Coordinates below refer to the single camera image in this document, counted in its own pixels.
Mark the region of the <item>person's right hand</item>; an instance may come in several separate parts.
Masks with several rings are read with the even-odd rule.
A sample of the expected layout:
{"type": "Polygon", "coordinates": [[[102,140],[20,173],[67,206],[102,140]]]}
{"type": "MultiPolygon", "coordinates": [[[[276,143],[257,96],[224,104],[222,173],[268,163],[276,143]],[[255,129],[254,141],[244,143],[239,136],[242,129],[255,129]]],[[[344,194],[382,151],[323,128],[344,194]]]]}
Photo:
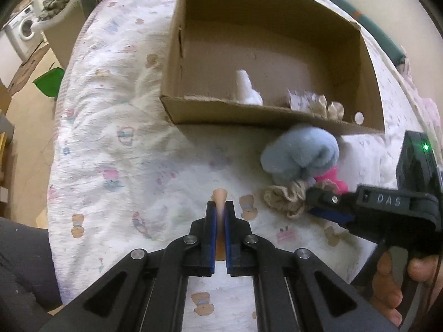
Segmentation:
{"type": "MultiPolygon", "coordinates": [[[[377,271],[372,280],[373,294],[370,303],[396,327],[399,327],[403,322],[402,314],[398,310],[403,301],[403,293],[394,281],[392,269],[391,255],[385,252],[378,261],[377,271]]],[[[439,257],[412,259],[408,263],[408,275],[426,287],[421,307],[428,313],[442,291],[442,263],[439,257]]]]}

